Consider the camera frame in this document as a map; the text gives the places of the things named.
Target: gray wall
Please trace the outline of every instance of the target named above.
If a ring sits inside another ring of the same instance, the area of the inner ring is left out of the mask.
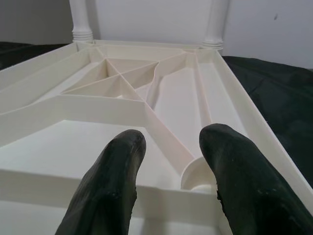
[[[96,39],[198,44],[211,0],[87,0]]]
[[[70,43],[71,31],[68,0],[0,0],[0,42]]]
[[[223,54],[313,68],[313,0],[230,0]]]

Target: black cloth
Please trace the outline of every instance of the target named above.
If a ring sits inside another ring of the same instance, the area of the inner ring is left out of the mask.
[[[0,43],[0,70],[62,46]],[[313,187],[313,72],[251,58],[224,60]]]
[[[66,44],[31,45],[24,43],[0,42],[0,70],[29,60],[38,55],[63,47]]]

